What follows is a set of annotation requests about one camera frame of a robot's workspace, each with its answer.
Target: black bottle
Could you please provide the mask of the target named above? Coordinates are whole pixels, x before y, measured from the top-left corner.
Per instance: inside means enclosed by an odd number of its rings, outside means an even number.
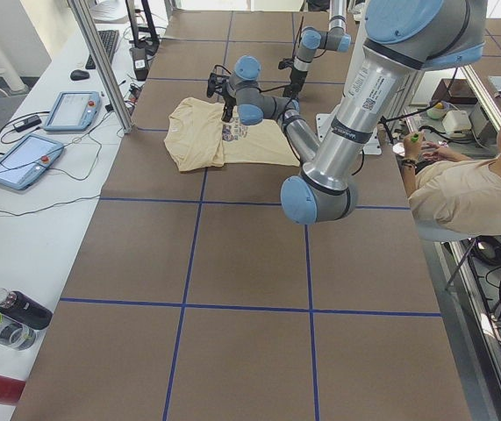
[[[53,315],[20,291],[7,291],[4,288],[0,288],[0,313],[39,331],[49,325]]]
[[[32,346],[36,332],[16,320],[0,314],[0,344],[9,348],[23,349]]]

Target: keyboard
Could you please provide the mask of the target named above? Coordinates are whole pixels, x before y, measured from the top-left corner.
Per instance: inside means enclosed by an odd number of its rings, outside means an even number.
[[[104,49],[106,50],[111,63],[111,61],[113,60],[113,54],[116,53],[116,48],[118,47],[119,31],[117,29],[107,29],[98,31],[98,35],[100,35],[102,45],[104,46]],[[89,55],[89,59],[86,61],[85,67],[88,70],[96,68],[96,64],[94,64],[94,60],[92,59],[91,55]]]

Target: tablet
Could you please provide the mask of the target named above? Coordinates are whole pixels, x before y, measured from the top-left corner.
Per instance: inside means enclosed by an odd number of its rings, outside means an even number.
[[[0,159],[0,184],[27,189],[59,158],[61,142],[29,133]]]
[[[42,128],[46,132],[83,132],[94,121],[100,103],[97,92],[61,92]]]

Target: white table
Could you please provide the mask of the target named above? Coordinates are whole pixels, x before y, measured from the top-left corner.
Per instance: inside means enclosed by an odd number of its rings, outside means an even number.
[[[112,62],[114,74],[125,94],[129,84],[139,82],[134,77],[129,44],[123,39],[128,25],[100,25],[99,29],[119,29],[120,44]],[[73,82],[69,74],[76,68],[83,68],[88,50],[77,32],[65,45],[15,114],[15,117],[30,112],[48,111],[55,98],[63,90],[98,90],[104,87],[97,71],[90,71],[90,78]],[[94,125],[106,113],[104,105],[109,103],[103,97],[103,107]],[[49,206],[53,203],[72,201],[78,197],[96,196],[108,176],[121,141],[122,131],[114,114],[110,115],[92,136],[103,144],[98,162],[88,179],[82,182],[72,180],[60,172],[48,171],[39,181],[23,193],[0,188],[0,209],[19,213]],[[37,131],[37,134],[53,137],[68,143],[76,135],[52,135]],[[5,140],[17,139],[17,133]],[[11,146],[0,143],[0,152]],[[62,156],[54,163],[70,174],[83,177],[95,159],[98,145],[84,138],[80,143],[66,147]],[[90,218],[97,206],[97,199],[81,201],[44,210],[37,214],[15,218],[0,214],[0,287],[20,290],[46,307],[54,310],[72,268]],[[36,359],[45,331],[39,334],[36,343],[25,351],[14,351],[0,346],[0,375],[26,379]],[[0,420],[8,420],[14,408],[0,405]]]

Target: beige cloth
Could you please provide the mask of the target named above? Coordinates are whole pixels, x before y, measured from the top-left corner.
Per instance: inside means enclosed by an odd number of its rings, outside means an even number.
[[[164,144],[180,171],[253,162],[298,166],[299,162],[277,124],[240,123],[236,108],[232,123],[223,123],[223,104],[184,99],[170,114]]]
[[[472,235],[501,235],[501,177],[486,161],[440,161],[416,175],[414,217]]]

